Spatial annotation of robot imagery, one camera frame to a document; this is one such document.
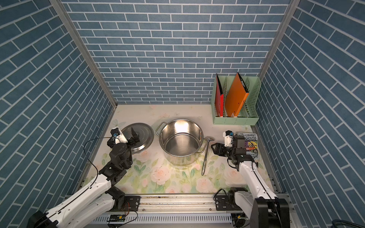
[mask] pot lid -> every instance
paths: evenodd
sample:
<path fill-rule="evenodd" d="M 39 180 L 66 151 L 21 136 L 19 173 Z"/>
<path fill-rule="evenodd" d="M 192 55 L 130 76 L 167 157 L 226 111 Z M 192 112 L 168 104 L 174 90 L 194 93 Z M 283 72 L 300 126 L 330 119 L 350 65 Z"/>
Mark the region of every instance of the pot lid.
<path fill-rule="evenodd" d="M 147 149 L 152 144 L 154 132 L 148 124 L 134 123 L 122 129 L 122 133 L 126 139 L 130 139 L 132 137 L 132 128 L 139 136 L 139 142 L 131 147 L 131 151 L 132 154 L 138 154 Z"/>

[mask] pot handle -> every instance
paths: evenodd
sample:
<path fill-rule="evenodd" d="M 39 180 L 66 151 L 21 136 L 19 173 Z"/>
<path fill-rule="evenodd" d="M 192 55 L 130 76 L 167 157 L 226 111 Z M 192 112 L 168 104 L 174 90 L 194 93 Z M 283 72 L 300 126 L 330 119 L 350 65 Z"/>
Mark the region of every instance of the pot handle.
<path fill-rule="evenodd" d="M 205 143 L 204 148 L 202 149 L 202 151 L 201 151 L 201 152 L 195 152 L 195 153 L 196 153 L 196 154 L 201 154 L 201 153 L 203 153 L 203 151 L 205 150 L 205 148 L 207 147 L 207 145 L 208 145 L 208 140 L 207 140 L 207 142 Z"/>
<path fill-rule="evenodd" d="M 158 136 L 160 136 L 158 133 L 157 133 L 157 130 L 161 127 L 161 125 L 163 124 L 163 123 L 165 123 L 166 125 L 167 125 L 167 123 L 166 122 L 162 122 L 158 127 L 157 127 L 157 129 L 156 129 L 156 135 L 158 135 Z"/>

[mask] stainless steel pot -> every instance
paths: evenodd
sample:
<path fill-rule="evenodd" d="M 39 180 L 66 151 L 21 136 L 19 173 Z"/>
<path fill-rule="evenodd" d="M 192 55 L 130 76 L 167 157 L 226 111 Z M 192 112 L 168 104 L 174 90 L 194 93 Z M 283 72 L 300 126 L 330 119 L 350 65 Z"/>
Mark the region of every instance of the stainless steel pot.
<path fill-rule="evenodd" d="M 204 141 L 203 131 L 199 125 L 191 120 L 177 119 L 169 123 L 162 122 L 156 129 L 162 149 L 166 152 L 166 159 L 174 165 L 186 166 L 195 162 Z"/>

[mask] book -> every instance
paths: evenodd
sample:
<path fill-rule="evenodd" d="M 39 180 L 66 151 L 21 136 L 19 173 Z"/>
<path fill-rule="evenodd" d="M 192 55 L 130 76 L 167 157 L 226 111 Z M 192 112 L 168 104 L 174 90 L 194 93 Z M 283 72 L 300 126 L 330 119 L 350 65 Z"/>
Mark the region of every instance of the book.
<path fill-rule="evenodd" d="M 227 111 L 227 117 L 237 117 L 242 106 L 246 102 L 249 91 L 240 74 L 237 72 L 233 83 L 229 89 L 224 107 Z"/>
<path fill-rule="evenodd" d="M 237 135 L 245 137 L 246 154 L 251 155 L 255 161 L 260 160 L 260 155 L 258 154 L 257 148 L 257 134 L 237 132 Z"/>
<path fill-rule="evenodd" d="M 218 117 L 223 117 L 223 90 L 222 90 L 222 85 L 220 84 L 219 78 L 218 78 L 218 74 L 215 77 L 216 81 L 217 81 L 217 88 L 215 91 L 215 109 L 217 111 L 217 116 Z"/>
<path fill-rule="evenodd" d="M 226 112 L 226 109 L 224 108 L 224 105 L 226 103 L 227 94 L 228 94 L 228 80 L 226 77 L 224 80 L 224 84 L 223 84 L 223 116 L 224 117 L 227 117 L 227 112 Z"/>

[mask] red folder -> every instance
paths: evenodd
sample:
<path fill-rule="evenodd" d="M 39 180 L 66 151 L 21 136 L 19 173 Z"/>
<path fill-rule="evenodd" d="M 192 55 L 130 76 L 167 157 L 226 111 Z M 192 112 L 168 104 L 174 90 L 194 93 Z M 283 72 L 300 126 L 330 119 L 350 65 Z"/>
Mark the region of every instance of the red folder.
<path fill-rule="evenodd" d="M 215 109 L 217 111 L 217 115 L 223 117 L 223 90 L 218 78 L 218 74 L 215 79 L 217 81 L 217 88 L 215 90 Z"/>

